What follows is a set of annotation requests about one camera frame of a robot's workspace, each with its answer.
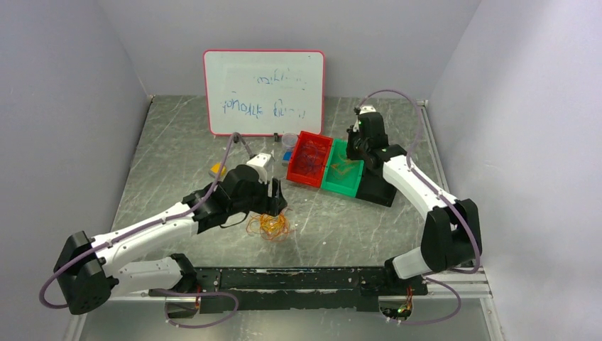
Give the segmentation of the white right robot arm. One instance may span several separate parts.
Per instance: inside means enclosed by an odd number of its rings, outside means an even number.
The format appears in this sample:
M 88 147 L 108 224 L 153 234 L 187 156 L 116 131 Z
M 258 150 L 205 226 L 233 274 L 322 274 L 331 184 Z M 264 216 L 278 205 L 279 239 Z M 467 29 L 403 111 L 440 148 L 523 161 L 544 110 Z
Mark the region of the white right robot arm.
M 401 193 L 425 221 L 420 245 L 385 262 L 385 289 L 402 293 L 412 277 L 454 270 L 468 261 L 479 267 L 482 244 L 476 203 L 443 190 L 404 148 L 390 144 L 383 116 L 373 107 L 356 109 L 356 122 L 347 133 L 347 158 L 363 161 L 357 198 L 391 206 L 395 194 Z

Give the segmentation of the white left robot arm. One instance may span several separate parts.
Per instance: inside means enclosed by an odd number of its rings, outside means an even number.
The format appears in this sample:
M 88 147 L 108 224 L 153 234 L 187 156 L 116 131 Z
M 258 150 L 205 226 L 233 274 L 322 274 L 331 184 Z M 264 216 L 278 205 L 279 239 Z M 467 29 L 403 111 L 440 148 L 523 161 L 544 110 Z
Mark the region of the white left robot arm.
M 88 313 L 110 297 L 134 291 L 168 290 L 185 296 L 198 287 L 197 272 L 183 254 L 158 261 L 140 257 L 162 244 L 226 227 L 234 215 L 278 216 L 288 203 L 278 179 L 263 180 L 258 170 L 239 165 L 225 178 L 196 190 L 154 217 L 116 232 L 88 237 L 72 234 L 53 270 L 73 315 Z

